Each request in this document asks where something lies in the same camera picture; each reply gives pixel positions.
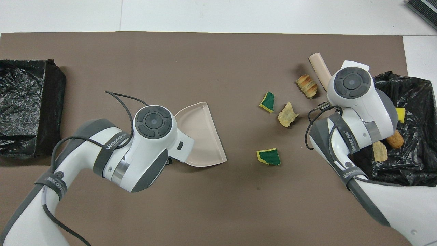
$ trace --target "cylindrical handle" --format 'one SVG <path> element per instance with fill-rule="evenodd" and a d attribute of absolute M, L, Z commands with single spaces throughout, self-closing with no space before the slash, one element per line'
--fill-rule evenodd
<path fill-rule="evenodd" d="M 317 77 L 319 77 L 320 83 L 323 86 L 323 89 L 325 91 L 328 88 L 329 80 L 331 79 L 331 73 L 328 70 L 328 67 L 326 67 L 325 62 L 323 61 L 322 56 L 320 53 L 312 54 L 309 57 L 309 62 L 311 63 L 312 67 L 314 68 L 314 71 L 317 74 Z"/>

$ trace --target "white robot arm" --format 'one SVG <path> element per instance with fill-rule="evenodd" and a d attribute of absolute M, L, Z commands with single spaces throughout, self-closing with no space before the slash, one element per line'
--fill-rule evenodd
<path fill-rule="evenodd" d="M 341 106 L 343 115 L 317 120 L 310 141 L 376 221 L 393 227 L 413 245 L 437 245 L 437 188 L 370 181 L 348 158 L 393 135 L 397 124 L 394 105 L 374 88 L 368 70 L 364 64 L 345 61 L 332 76 L 328 100 Z"/>
<path fill-rule="evenodd" d="M 53 214 L 80 170 L 92 169 L 127 191 L 138 192 L 155 181 L 169 156 L 184 162 L 193 148 L 194 140 L 181 132 L 173 114 L 159 105 L 140 109 L 133 128 L 133 139 L 117 148 L 127 141 L 128 133 L 106 119 L 84 123 L 75 135 L 90 138 L 102 147 L 81 139 L 70 141 L 56 159 L 54 172 L 43 174 L 15 211 L 1 234 L 0 244 L 68 245 L 42 204 Z"/>

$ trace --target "dustpan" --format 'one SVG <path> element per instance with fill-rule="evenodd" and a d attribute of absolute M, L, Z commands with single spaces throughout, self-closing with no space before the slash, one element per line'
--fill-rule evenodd
<path fill-rule="evenodd" d="M 194 139 L 193 149 L 185 163 L 195 167 L 207 167 L 227 160 L 207 103 L 188 106 L 174 118 L 178 128 Z"/>

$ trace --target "trash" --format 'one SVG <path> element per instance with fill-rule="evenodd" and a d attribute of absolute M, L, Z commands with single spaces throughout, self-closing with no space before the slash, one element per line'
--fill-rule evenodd
<path fill-rule="evenodd" d="M 395 134 L 386 138 L 387 143 L 394 149 L 399 149 L 404 144 L 404 139 L 398 130 L 395 131 Z"/>
<path fill-rule="evenodd" d="M 405 108 L 396 108 L 396 112 L 398 113 L 398 121 L 405 123 Z"/>
<path fill-rule="evenodd" d="M 267 112 L 269 113 L 273 113 L 273 106 L 274 106 L 274 94 L 271 93 L 270 91 L 267 91 L 262 102 L 260 103 L 260 107 L 267 110 Z"/>
<path fill-rule="evenodd" d="M 295 83 L 299 86 L 301 91 L 305 94 L 308 99 L 312 99 L 317 93 L 317 85 L 314 83 L 312 78 L 305 74 L 299 77 L 295 81 Z"/>
<path fill-rule="evenodd" d="M 373 147 L 373 157 L 375 158 L 375 161 L 383 162 L 388 159 L 387 148 L 383 143 L 381 143 L 381 141 L 377 141 L 373 143 L 372 147 Z"/>
<path fill-rule="evenodd" d="M 290 102 L 288 102 L 284 109 L 279 113 L 277 119 L 284 127 L 289 127 L 290 123 L 293 122 L 299 114 L 293 111 L 293 107 Z"/>
<path fill-rule="evenodd" d="M 60 140 L 65 75 L 53 60 L 0 60 L 0 156 L 50 155 Z"/>
<path fill-rule="evenodd" d="M 374 81 L 375 88 L 383 91 L 395 107 L 405 108 L 405 123 L 397 125 L 405 143 L 399 149 L 386 144 L 388 160 L 384 162 L 374 160 L 372 146 L 363 148 L 353 155 L 355 164 L 374 181 L 436 186 L 437 113 L 431 82 L 391 71 Z"/>
<path fill-rule="evenodd" d="M 276 148 L 272 148 L 268 150 L 259 150 L 257 151 L 257 157 L 258 157 L 258 161 L 265 163 L 267 165 L 272 164 L 277 166 L 281 163 Z"/>

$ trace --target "crumpled chip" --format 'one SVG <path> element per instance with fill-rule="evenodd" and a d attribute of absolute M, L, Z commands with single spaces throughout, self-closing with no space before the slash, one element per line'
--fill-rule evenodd
<path fill-rule="evenodd" d="M 387 161 L 387 148 L 381 141 L 372 144 L 373 147 L 373 156 L 375 157 L 376 162 Z"/>
<path fill-rule="evenodd" d="M 284 109 L 279 113 L 277 119 L 283 125 L 284 127 L 289 127 L 290 123 L 293 122 L 296 117 L 299 114 L 296 114 L 293 111 L 293 107 L 291 106 L 291 103 L 288 102 L 287 105 L 285 105 Z"/>

